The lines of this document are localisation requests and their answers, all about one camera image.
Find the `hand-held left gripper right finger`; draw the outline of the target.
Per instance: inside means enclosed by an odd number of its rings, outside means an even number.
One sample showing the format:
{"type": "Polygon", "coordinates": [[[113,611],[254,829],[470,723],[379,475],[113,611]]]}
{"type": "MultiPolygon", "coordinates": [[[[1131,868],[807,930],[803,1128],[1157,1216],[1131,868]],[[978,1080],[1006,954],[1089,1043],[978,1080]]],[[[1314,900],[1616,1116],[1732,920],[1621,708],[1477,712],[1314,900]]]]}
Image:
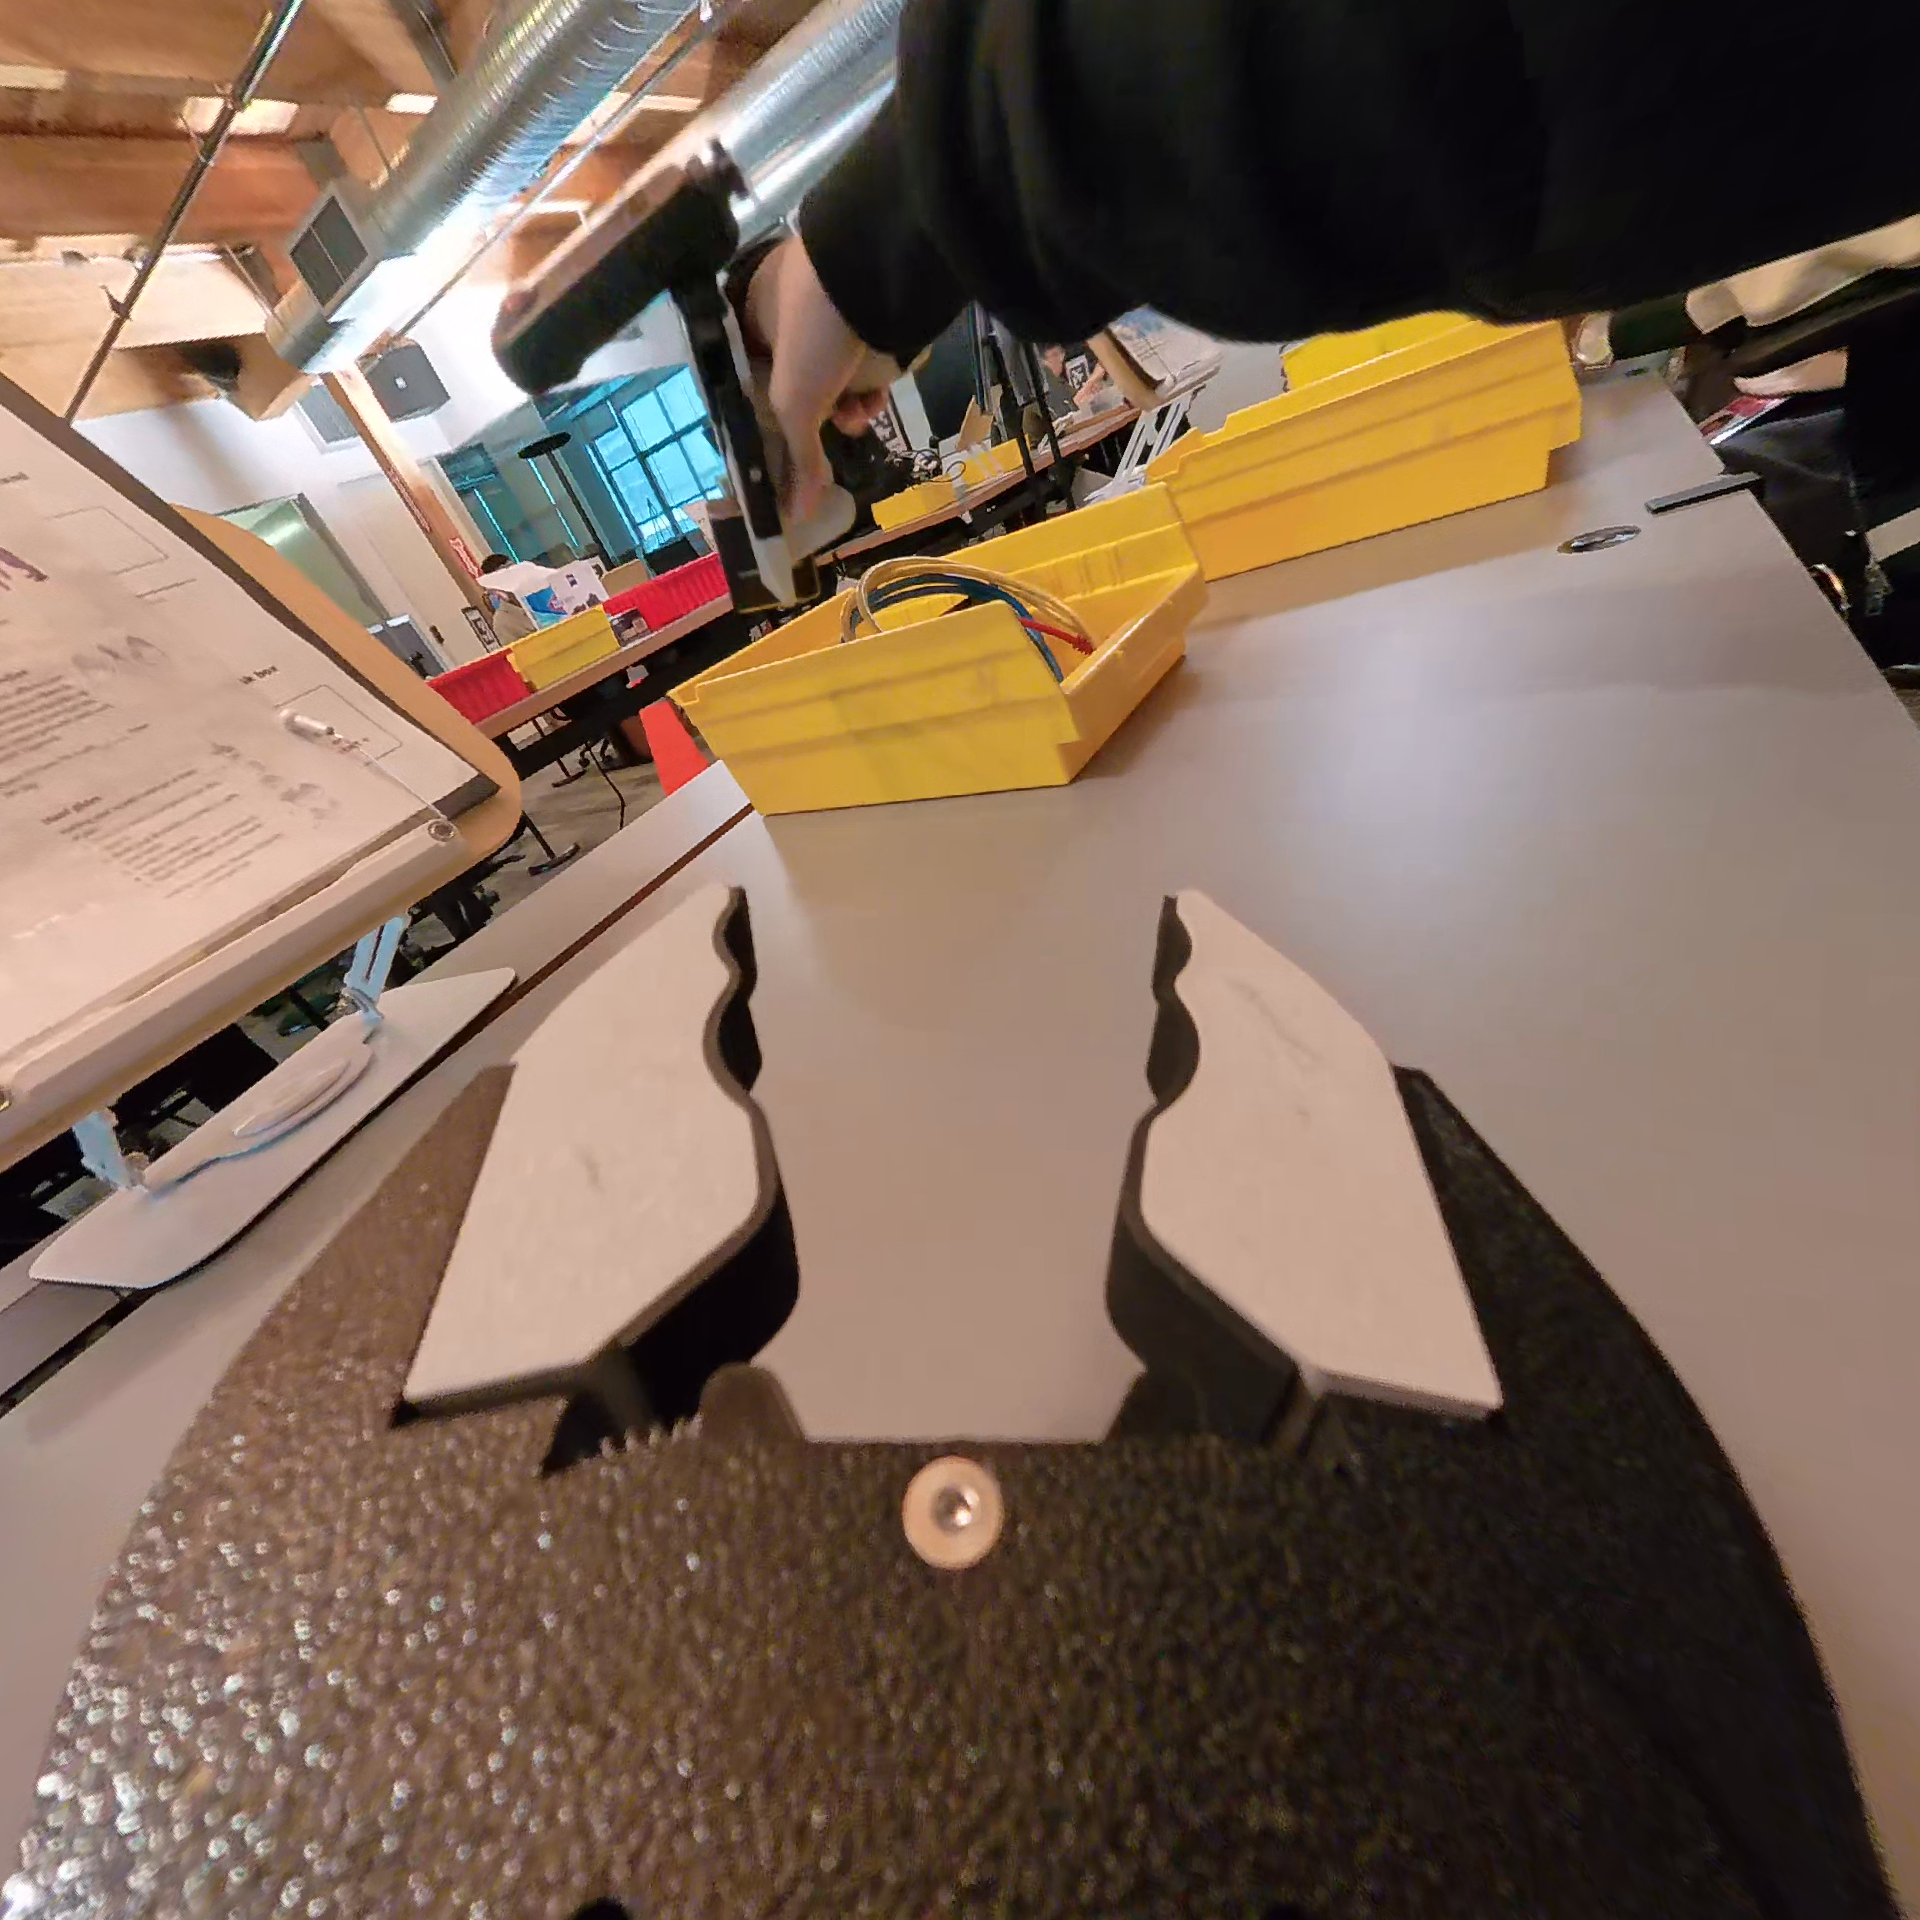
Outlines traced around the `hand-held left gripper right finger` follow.
{"type": "Polygon", "coordinates": [[[1199,890],[1157,900],[1143,1094],[1109,1226],[1131,1426],[1281,1444],[1319,1400],[1501,1416],[1387,1053],[1199,890]]]}

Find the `long yellow plastic bin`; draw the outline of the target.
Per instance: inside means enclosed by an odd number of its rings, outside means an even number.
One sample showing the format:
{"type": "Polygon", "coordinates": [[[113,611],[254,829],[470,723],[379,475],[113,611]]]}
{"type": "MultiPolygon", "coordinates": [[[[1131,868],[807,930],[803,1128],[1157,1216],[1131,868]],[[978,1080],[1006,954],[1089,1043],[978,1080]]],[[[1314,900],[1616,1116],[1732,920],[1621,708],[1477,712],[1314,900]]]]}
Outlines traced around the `long yellow plastic bin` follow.
{"type": "Polygon", "coordinates": [[[1431,313],[1309,339],[1281,372],[1281,395],[1143,467],[1203,577],[1546,493],[1586,439],[1560,326],[1431,313]]]}

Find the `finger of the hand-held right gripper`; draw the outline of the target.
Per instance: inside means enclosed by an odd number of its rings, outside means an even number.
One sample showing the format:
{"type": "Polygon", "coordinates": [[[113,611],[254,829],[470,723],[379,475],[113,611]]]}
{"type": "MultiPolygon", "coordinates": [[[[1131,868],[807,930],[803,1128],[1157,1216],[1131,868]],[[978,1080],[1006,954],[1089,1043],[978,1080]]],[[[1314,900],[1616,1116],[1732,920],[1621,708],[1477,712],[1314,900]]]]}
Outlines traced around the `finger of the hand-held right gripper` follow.
{"type": "Polygon", "coordinates": [[[818,562],[791,562],[782,538],[759,552],[759,538],[732,496],[709,509],[709,544],[720,562],[732,611],[793,611],[793,605],[823,602],[818,562]]]}

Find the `wooden document stand with sheets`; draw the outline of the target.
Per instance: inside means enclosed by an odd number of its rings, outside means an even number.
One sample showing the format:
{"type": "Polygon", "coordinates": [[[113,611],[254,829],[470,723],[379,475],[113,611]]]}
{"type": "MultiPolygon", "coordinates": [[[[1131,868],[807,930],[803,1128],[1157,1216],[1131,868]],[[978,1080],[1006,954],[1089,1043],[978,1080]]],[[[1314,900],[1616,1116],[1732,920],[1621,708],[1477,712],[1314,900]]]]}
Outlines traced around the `wooden document stand with sheets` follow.
{"type": "Polygon", "coordinates": [[[407,922],[522,829],[509,765],[254,538],[159,509],[9,385],[0,1146],[104,1201],[18,1288],[147,1293],[226,1251],[509,982],[388,982],[407,922]],[[343,1003],[168,1146],[128,1094],[353,954],[343,1003]]]}

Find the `white cardboard box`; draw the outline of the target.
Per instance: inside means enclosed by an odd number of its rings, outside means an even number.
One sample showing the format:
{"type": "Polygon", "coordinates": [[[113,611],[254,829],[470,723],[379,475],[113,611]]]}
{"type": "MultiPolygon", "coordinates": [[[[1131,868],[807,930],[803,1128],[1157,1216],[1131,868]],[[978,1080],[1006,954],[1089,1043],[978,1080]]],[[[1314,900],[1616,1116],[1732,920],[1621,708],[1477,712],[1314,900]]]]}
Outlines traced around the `white cardboard box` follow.
{"type": "Polygon", "coordinates": [[[607,605],[607,573],[598,562],[569,562],[569,568],[494,568],[476,584],[503,605],[522,605],[530,628],[558,628],[574,611],[607,605]]]}

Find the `silver ventilation duct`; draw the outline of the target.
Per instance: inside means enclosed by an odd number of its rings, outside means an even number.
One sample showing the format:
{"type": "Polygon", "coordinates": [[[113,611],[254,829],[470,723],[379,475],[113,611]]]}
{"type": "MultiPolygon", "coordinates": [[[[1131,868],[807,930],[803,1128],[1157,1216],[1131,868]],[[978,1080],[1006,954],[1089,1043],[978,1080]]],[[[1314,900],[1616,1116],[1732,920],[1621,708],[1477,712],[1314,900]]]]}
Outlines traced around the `silver ventilation duct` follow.
{"type": "MultiPolygon", "coordinates": [[[[329,192],[289,241],[294,293],[267,318],[289,372],[343,372],[407,294],[500,226],[551,154],[611,102],[665,80],[728,4],[542,0],[446,85],[379,192],[329,192]]],[[[807,4],[658,160],[732,160],[732,236],[782,232],[830,160],[896,92],[905,0],[807,4]]]]}

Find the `grey desk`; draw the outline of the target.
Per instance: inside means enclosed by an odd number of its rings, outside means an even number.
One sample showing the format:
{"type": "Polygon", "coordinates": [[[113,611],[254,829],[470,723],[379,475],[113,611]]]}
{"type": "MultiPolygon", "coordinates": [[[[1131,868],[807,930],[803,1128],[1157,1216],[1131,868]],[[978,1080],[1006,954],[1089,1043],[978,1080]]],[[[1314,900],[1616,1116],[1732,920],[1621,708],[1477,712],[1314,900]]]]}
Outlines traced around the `grey desk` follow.
{"type": "Polygon", "coordinates": [[[807,1435],[1089,1444],[1172,890],[1431,1071],[1646,1320],[1813,1619],[1916,1913],[1916,723],[1657,375],[1551,493],[1240,573],[1073,779],[747,814],[720,774],[435,970],[522,999],[240,1245],[9,1411],[9,1876],[193,1411],[446,1105],[687,890],[754,920],[807,1435]],[[1560,562],[1595,528],[1616,552],[1560,562]]]}

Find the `red plastic bin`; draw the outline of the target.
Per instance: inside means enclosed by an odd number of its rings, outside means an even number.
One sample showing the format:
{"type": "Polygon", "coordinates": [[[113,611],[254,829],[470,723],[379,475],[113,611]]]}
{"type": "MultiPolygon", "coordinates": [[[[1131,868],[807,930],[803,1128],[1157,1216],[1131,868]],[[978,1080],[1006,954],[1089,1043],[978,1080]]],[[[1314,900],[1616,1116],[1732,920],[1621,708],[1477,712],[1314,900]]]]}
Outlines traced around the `red plastic bin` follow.
{"type": "Polygon", "coordinates": [[[687,562],[687,568],[665,568],[665,573],[656,573],[656,577],[611,593],[611,602],[607,602],[607,620],[611,620],[618,633],[658,633],[658,628],[674,628],[674,620],[687,620],[687,611],[704,611],[704,605],[732,605],[732,602],[728,602],[728,568],[720,568],[720,552],[704,552],[704,562],[687,562]]]}
{"type": "Polygon", "coordinates": [[[509,738],[523,723],[522,708],[530,698],[509,657],[462,659],[423,688],[494,742],[509,738]]]}

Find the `person's right hand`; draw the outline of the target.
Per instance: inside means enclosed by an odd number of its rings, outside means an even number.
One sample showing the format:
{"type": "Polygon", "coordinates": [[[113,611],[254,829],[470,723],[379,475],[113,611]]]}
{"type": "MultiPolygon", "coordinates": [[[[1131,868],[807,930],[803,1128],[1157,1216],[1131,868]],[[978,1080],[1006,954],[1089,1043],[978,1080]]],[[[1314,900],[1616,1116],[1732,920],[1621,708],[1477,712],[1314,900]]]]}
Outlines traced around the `person's right hand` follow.
{"type": "Polygon", "coordinates": [[[870,348],[839,313],[830,306],[803,236],[782,236],[747,276],[747,348],[766,363],[766,418],[791,448],[791,516],[818,516],[830,496],[830,451],[823,422],[870,431],[892,385],[905,375],[896,359],[870,348]]]}

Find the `small yellow plastic bin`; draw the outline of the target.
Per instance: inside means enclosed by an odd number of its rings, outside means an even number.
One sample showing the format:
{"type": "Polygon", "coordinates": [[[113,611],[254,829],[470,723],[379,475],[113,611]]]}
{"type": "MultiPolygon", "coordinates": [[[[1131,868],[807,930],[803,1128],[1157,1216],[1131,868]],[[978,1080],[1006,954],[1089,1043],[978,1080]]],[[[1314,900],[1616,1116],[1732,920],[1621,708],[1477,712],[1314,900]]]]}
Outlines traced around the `small yellow plastic bin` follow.
{"type": "Polygon", "coordinates": [[[611,633],[611,620],[607,620],[598,605],[588,605],[588,611],[574,611],[574,620],[551,620],[551,628],[509,641],[503,657],[509,657],[509,671],[522,671],[530,692],[547,692],[547,688],[558,688],[558,680],[574,680],[574,671],[611,659],[611,657],[618,657],[618,633],[611,633]]]}

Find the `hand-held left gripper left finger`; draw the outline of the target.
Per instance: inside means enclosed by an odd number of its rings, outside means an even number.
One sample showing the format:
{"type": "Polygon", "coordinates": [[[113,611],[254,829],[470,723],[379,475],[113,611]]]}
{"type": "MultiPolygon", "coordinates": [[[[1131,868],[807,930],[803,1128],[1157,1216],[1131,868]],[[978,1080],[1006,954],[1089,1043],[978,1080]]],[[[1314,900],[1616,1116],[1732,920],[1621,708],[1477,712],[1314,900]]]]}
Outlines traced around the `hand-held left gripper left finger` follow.
{"type": "Polygon", "coordinates": [[[594,1435],[665,1435],[791,1325],[754,980],[747,890],[709,880],[509,1053],[407,1416],[569,1400],[594,1435]]]}

